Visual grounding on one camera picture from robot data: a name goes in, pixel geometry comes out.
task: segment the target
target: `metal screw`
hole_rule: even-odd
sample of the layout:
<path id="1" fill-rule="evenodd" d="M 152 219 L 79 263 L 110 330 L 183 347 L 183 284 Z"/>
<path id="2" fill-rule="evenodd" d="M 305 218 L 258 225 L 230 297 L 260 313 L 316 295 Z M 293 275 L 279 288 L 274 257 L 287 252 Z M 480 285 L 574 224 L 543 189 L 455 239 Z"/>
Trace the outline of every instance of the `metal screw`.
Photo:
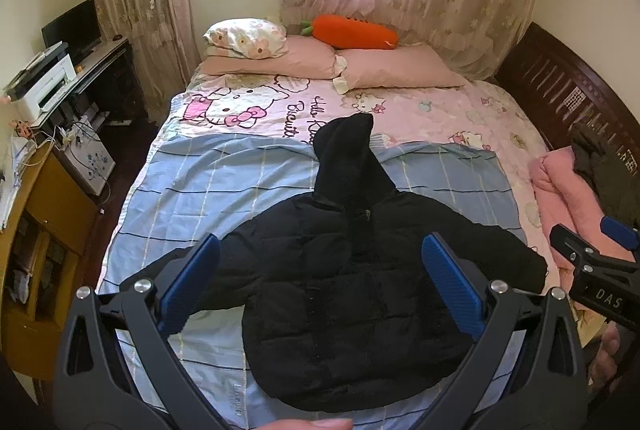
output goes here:
<path id="1" fill-rule="evenodd" d="M 491 289 L 501 295 L 509 290 L 509 285 L 504 280 L 494 280 L 491 283 Z"/>
<path id="2" fill-rule="evenodd" d="M 555 287 L 551 290 L 551 296 L 556 300 L 564 300 L 566 298 L 566 293 L 564 292 L 564 289 Z"/>
<path id="3" fill-rule="evenodd" d="M 91 288 L 87 285 L 83 285 L 82 287 L 79 287 L 78 290 L 76 291 L 76 296 L 81 300 L 84 300 L 89 295 L 91 295 Z"/>
<path id="4" fill-rule="evenodd" d="M 154 283 L 149 279 L 140 279 L 133 285 L 133 289 L 135 289 L 138 293 L 146 293 L 151 289 L 151 286 L 153 285 Z"/>

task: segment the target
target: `wooden cabinet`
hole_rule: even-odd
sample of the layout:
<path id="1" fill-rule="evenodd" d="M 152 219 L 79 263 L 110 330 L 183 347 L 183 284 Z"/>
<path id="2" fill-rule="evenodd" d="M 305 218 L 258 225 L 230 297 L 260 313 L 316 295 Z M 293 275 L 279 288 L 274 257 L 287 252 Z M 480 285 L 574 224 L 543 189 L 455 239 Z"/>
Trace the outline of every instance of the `wooden cabinet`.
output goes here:
<path id="1" fill-rule="evenodd" d="M 97 207 L 49 147 L 31 162 L 0 235 L 0 341 L 13 370 L 51 381 Z M 17 294 L 16 276 L 29 277 L 28 294 Z"/>

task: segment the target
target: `printer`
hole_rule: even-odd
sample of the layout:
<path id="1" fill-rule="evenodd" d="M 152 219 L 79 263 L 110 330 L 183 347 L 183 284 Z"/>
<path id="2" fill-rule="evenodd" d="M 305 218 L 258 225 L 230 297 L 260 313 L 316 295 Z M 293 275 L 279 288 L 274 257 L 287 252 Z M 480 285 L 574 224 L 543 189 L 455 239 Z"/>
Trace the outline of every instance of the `printer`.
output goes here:
<path id="1" fill-rule="evenodd" d="M 76 70 L 66 52 L 68 44 L 59 42 L 38 54 L 20 71 L 6 89 L 17 117 L 37 123 L 59 105 L 77 83 Z"/>

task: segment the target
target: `orange carrot pillow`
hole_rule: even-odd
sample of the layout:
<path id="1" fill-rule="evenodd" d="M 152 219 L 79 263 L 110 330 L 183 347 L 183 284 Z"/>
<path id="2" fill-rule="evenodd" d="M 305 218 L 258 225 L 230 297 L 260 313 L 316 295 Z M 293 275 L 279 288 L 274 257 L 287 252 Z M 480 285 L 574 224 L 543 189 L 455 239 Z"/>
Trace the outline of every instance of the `orange carrot pillow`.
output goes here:
<path id="1" fill-rule="evenodd" d="M 364 20 L 341 16 L 318 16 L 303 20 L 302 35 L 313 35 L 336 49 L 395 49 L 398 35 Z"/>

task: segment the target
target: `dark wooden headboard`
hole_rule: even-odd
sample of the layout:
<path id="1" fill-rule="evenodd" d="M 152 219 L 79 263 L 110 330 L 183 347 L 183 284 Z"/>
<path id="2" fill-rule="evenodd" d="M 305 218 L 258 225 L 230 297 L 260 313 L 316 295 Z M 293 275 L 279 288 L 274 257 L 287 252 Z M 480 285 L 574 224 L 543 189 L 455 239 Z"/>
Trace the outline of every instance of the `dark wooden headboard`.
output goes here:
<path id="1" fill-rule="evenodd" d="M 632 174 L 640 161 L 640 124 L 607 83 L 571 49 L 532 22 L 495 75 L 551 149 L 570 145 L 585 123 L 609 140 Z"/>

